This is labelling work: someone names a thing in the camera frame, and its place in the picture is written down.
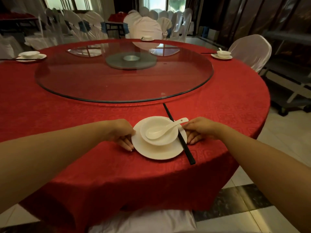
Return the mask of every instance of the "patterned tablecloth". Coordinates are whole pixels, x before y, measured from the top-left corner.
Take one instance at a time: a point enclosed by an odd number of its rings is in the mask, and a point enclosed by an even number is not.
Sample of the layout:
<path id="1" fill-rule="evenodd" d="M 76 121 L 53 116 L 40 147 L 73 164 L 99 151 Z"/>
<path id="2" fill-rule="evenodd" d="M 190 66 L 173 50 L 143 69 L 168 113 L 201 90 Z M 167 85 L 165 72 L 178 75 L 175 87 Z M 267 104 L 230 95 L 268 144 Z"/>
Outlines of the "patterned tablecloth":
<path id="1" fill-rule="evenodd" d="M 166 43 L 198 53 L 211 51 L 187 43 Z M 85 44 L 55 46 L 41 53 L 49 57 Z M 149 116 L 167 116 L 163 102 L 174 118 L 204 116 L 256 138 L 270 106 L 265 83 L 238 60 L 220 61 L 204 56 L 212 62 L 215 72 L 203 86 L 173 98 L 130 104 L 63 98 L 36 84 L 34 72 L 38 64 L 1 63 L 0 141 L 101 120 L 125 118 L 134 126 Z M 205 140 L 189 148 L 196 165 L 190 166 L 184 153 L 172 160 L 155 161 L 136 151 L 129 153 L 114 143 L 102 142 L 21 205 L 47 223 L 66 229 L 65 232 L 83 232 L 119 210 L 206 210 L 238 163 L 220 141 Z"/>

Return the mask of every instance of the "white spoon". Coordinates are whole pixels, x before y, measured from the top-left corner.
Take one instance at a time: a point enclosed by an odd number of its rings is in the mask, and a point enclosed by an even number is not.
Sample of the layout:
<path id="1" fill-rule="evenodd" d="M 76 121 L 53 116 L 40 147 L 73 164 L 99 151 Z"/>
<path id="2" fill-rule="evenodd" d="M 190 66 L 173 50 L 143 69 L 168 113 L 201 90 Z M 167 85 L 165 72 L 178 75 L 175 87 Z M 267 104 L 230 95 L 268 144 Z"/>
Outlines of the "white spoon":
<path id="1" fill-rule="evenodd" d="M 187 118 L 182 118 L 179 119 L 173 123 L 170 123 L 169 125 L 166 126 L 159 126 L 159 127 L 153 127 L 153 128 L 149 128 L 146 131 L 146 137 L 150 140 L 154 140 L 154 139 L 158 139 L 159 137 L 163 136 L 168 130 L 170 130 L 172 127 L 181 124 L 181 123 L 185 123 L 188 122 L 189 119 Z"/>

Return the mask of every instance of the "hand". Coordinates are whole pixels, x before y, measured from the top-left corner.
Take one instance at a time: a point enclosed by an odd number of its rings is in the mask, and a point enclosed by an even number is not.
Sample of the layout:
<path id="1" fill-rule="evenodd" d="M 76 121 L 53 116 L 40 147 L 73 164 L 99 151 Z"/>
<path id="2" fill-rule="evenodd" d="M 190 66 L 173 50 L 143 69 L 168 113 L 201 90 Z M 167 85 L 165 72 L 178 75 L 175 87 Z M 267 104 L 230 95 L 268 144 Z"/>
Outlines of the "hand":
<path id="1" fill-rule="evenodd" d="M 209 137 L 219 139 L 219 129 L 221 123 L 214 122 L 204 117 L 197 117 L 183 125 L 187 133 L 187 143 L 195 144 L 196 142 Z"/>
<path id="2" fill-rule="evenodd" d="M 134 146 L 132 144 L 131 136 L 135 135 L 136 131 L 132 125 L 125 119 L 117 119 L 107 121 L 109 126 L 109 133 L 106 138 L 108 141 L 113 141 L 122 146 L 128 151 L 132 151 Z"/>

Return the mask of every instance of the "person's left arm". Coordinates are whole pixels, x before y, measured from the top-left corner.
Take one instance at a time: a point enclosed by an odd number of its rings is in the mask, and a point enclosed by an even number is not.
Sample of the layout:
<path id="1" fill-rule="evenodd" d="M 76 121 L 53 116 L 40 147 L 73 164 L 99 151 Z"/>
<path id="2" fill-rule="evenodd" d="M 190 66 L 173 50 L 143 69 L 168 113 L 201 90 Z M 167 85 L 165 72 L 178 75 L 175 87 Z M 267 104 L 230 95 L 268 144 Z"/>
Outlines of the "person's left arm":
<path id="1" fill-rule="evenodd" d="M 89 123 L 0 143 L 0 213 L 53 179 L 102 141 L 126 150 L 135 130 L 124 119 Z"/>

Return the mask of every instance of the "cart wheel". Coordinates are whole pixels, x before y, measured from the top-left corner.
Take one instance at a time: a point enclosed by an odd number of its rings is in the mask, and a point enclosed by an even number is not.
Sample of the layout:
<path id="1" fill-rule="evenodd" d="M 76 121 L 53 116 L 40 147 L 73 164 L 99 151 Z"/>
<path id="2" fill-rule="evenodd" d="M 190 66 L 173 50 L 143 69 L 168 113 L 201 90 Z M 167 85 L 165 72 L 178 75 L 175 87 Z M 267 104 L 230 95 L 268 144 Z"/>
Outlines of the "cart wheel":
<path id="1" fill-rule="evenodd" d="M 282 107 L 281 109 L 279 109 L 278 114 L 284 117 L 284 116 L 288 115 L 288 111 L 287 111 L 287 109 Z"/>
<path id="2" fill-rule="evenodd" d="M 304 107 L 303 111 L 305 111 L 306 113 L 310 113 L 311 112 L 311 105 L 306 105 Z"/>

